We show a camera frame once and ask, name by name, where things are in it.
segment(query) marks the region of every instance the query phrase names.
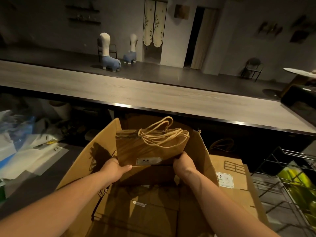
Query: hand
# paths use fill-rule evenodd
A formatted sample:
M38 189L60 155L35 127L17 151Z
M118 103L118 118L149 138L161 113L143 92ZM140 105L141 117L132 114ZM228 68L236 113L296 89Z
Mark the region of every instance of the hand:
M131 169L131 165L122 167L119 165L119 162L116 158L111 158L105 162L99 173L104 176L104 179L107 181L106 184L109 186L113 182L118 181L125 172L128 172Z
M183 152L179 159L173 161L173 169L177 176L186 182L187 177L192 171L197 171L193 160L187 153Z

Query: round table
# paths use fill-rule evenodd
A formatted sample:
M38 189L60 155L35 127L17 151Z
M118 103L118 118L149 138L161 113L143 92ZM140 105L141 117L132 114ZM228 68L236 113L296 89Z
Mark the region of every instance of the round table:
M305 85L308 81L316 79L316 74L312 72L307 72L303 70L293 69L293 68L283 68L283 70L296 74L294 79L282 90L280 97L290 89L292 85Z

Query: chair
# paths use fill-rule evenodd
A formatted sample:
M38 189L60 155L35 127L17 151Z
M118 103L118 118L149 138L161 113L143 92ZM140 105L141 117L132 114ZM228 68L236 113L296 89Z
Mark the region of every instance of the chair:
M101 62L101 58L102 54L103 54L103 50L102 50L102 40L100 38L98 38L97 40L97 44L98 44L98 57L99 57L99 62ZM118 58L117 55L117 51L116 51L116 45L115 44L110 44L109 46L109 53L115 53L115 58Z
M262 69L263 69L263 64L261 63L261 61L258 59L258 58L250 58L247 63L246 63L246 66L244 67L242 73L241 73L241 78L244 77L244 75L246 74L247 71L250 72L253 72L252 76L251 76L251 79L253 78L253 76L255 75L255 73L258 73L258 76L255 80L255 82L258 80L259 78L259 75L261 74L262 72Z

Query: paper bag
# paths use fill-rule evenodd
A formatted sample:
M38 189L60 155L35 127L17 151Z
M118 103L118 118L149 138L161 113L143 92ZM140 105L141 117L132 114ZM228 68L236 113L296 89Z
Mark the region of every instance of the paper bag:
M151 172L151 176L155 176L154 184L165 182L166 178L163 178L163 175L174 177L171 166L174 158L182 154L189 139L189 132L181 128L169 130L168 128L172 123L171 117L165 117L146 129L116 132L118 162L120 166L135 166L131 173L134 179L137 175L137 184L145 184L145 182L150 181L148 180L148 171Z

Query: wall shelf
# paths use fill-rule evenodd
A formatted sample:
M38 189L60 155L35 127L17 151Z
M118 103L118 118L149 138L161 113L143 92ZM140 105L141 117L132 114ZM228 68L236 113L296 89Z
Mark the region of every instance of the wall shelf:
M81 22L81 23L85 23L85 24L97 25L97 26L101 25L101 22L99 22L99 21L80 20L80 19L71 18L71 17L69 17L68 20L73 21L73 22Z
M85 11L85 12L94 12L94 13L99 13L100 10L92 9L92 8L84 8L84 7L76 7L76 6L65 6L67 9L71 10L78 10L78 11Z

